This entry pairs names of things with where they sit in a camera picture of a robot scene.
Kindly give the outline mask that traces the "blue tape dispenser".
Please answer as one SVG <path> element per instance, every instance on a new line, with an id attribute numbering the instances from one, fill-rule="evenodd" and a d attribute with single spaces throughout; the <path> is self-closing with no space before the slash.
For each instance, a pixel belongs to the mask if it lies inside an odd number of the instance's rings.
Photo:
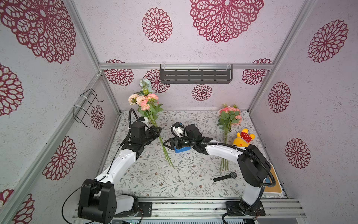
<path id="1" fill-rule="evenodd" d="M 174 151 L 175 151 L 176 154 L 189 151 L 190 149 L 191 149 L 191 147 L 182 147 L 182 148 L 174 147 Z"/>

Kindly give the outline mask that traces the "pink rose bouquet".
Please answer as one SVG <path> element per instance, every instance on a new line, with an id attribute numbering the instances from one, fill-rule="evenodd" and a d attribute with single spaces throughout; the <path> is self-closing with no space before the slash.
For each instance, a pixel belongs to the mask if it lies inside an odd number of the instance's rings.
<path id="1" fill-rule="evenodd" d="M 130 105 L 138 106 L 137 111 L 141 116 L 139 117 L 134 109 L 130 109 L 128 114 L 129 130 L 131 128 L 131 124 L 135 121 L 142 121 L 145 123 L 147 125 L 146 130 L 151 126 L 159 127 L 157 124 L 158 113 L 163 111 L 162 104 L 159 103 L 159 97 L 153 92 L 152 85 L 149 80 L 142 79 L 140 80 L 139 85 L 141 87 L 141 91 L 132 94 L 128 98 L 128 102 Z M 161 137 L 161 133 L 158 139 L 162 146 L 166 161 L 168 162 L 169 166 L 174 167 L 163 144 L 164 141 Z"/>
<path id="2" fill-rule="evenodd" d="M 224 131 L 224 143 L 227 144 L 228 134 L 232 126 L 240 125 L 242 121 L 241 111 L 237 105 L 224 104 L 219 110 L 218 126 Z"/>

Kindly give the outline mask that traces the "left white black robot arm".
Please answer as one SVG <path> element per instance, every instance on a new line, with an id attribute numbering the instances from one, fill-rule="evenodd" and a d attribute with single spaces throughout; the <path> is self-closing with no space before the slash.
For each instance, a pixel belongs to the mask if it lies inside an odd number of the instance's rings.
<path id="1" fill-rule="evenodd" d="M 101 174 L 94 179 L 86 179 L 78 188 L 80 199 L 77 215 L 87 219 L 90 224 L 110 224 L 114 216 L 121 213 L 132 216 L 139 213 L 144 218 L 144 210 L 139 207 L 136 196 L 124 194 L 117 197 L 115 192 L 115 184 L 141 156 L 144 147 L 160 138 L 162 129 L 157 125 L 156 112 L 142 111 L 141 114 L 135 122 L 129 122 L 129 131 L 119 145 L 119 156 Z"/>

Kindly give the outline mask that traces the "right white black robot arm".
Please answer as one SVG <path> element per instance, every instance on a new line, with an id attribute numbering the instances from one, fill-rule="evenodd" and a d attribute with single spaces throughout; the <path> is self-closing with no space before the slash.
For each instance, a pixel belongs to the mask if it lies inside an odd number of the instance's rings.
<path id="1" fill-rule="evenodd" d="M 171 133 L 173 137 L 163 143 L 168 149 L 191 147 L 200 154 L 217 156 L 239 165 L 246 182 L 245 190 L 239 202 L 226 203 L 227 211 L 222 216 L 223 223 L 226 223 L 227 216 L 256 217 L 265 214 L 261 202 L 262 195 L 266 187 L 274 187 L 277 182 L 271 172 L 270 163 L 256 146 L 250 144 L 247 147 L 240 147 L 221 143 L 204 137 L 194 124 L 184 126 L 181 122 L 172 125 Z"/>

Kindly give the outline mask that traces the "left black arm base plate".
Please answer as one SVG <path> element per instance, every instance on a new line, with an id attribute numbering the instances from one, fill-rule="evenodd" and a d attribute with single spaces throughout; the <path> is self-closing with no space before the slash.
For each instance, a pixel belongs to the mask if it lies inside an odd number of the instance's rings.
<path id="1" fill-rule="evenodd" d="M 152 202 L 135 202 L 131 210 L 120 212 L 114 217 L 151 217 L 152 206 Z"/>

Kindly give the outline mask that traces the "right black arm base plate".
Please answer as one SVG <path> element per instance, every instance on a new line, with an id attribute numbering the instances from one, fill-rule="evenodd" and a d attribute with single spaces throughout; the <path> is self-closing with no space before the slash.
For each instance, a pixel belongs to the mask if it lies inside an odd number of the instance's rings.
<path id="1" fill-rule="evenodd" d="M 244 201 L 227 201 L 225 203 L 228 216 L 265 216 L 261 201 L 248 205 Z"/>

